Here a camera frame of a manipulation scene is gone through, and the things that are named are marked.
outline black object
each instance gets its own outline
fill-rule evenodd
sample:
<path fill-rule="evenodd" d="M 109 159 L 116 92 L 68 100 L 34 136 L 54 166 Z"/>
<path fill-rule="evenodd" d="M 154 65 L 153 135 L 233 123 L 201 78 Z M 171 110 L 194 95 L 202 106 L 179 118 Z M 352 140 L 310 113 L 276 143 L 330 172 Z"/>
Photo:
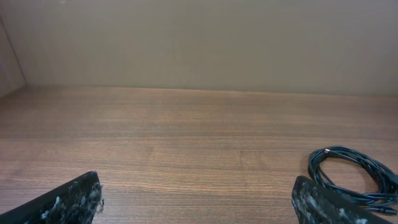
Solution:
<path fill-rule="evenodd" d="M 345 159 L 364 168 L 379 186 L 377 193 L 360 194 L 352 190 L 336 186 L 322 171 L 320 163 L 328 157 Z M 343 146 L 330 146 L 313 151 L 308 160 L 310 177 L 323 187 L 334 190 L 347 200 L 373 212 L 397 215 L 397 210 L 388 207 L 398 199 L 398 176 L 382 163 L 354 149 Z"/>
<path fill-rule="evenodd" d="M 304 176 L 296 179 L 292 203 L 300 224 L 392 224 Z"/>
<path fill-rule="evenodd" d="M 20 207 L 0 215 L 1 224 L 90 224 L 101 203 L 96 172 L 87 172 Z"/>

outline wooden tabletop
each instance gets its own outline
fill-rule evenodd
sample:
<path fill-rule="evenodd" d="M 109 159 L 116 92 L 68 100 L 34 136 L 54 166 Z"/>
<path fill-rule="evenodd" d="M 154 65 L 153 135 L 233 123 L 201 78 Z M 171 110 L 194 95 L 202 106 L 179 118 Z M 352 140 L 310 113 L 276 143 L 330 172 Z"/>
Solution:
<path fill-rule="evenodd" d="M 0 213 L 96 170 L 93 223 L 296 224 L 295 178 L 331 145 L 398 172 L 398 98 L 26 88 L 0 99 Z M 377 189 L 358 166 L 323 167 L 342 187 Z"/>

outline wall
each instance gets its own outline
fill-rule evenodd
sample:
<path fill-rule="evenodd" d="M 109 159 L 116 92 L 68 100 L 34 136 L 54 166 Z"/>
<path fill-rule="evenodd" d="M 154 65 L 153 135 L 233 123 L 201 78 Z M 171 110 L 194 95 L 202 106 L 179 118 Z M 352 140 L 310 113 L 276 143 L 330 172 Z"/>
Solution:
<path fill-rule="evenodd" d="M 24 85 L 24 76 L 0 20 L 0 97 Z"/>
<path fill-rule="evenodd" d="M 398 95 L 396 0 L 2 0 L 31 85 Z"/>

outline cable coil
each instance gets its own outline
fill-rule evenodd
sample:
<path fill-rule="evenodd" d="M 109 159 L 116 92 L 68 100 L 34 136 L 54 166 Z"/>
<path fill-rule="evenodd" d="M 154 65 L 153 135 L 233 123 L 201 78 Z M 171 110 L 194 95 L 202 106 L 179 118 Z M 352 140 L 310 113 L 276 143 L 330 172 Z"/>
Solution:
<path fill-rule="evenodd" d="M 320 167 L 321 162 L 329 157 L 345 159 L 360 165 L 378 184 L 377 193 L 361 194 L 336 186 Z M 366 210 L 397 215 L 397 210 L 388 206 L 396 203 L 398 199 L 398 175 L 363 153 L 343 146 L 330 146 L 313 151 L 308 160 L 308 173 L 316 183 L 338 192 L 343 198 L 363 206 Z"/>

